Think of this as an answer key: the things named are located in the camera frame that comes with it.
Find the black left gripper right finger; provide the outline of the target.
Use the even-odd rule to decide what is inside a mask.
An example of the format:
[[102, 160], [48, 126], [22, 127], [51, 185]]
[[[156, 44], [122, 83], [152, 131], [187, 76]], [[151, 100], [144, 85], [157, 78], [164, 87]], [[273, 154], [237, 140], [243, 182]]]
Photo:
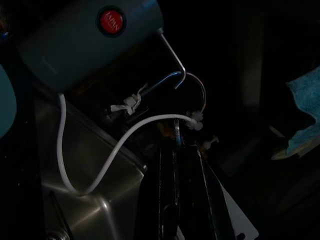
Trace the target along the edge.
[[186, 240], [234, 240], [222, 187], [196, 145], [180, 155], [180, 228]]

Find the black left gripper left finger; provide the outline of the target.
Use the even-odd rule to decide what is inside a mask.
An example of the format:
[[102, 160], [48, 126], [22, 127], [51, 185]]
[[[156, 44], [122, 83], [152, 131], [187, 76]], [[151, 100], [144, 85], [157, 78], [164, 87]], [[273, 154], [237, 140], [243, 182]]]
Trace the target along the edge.
[[162, 142], [142, 178], [138, 194], [140, 240], [177, 238], [179, 198], [175, 153], [173, 142]]

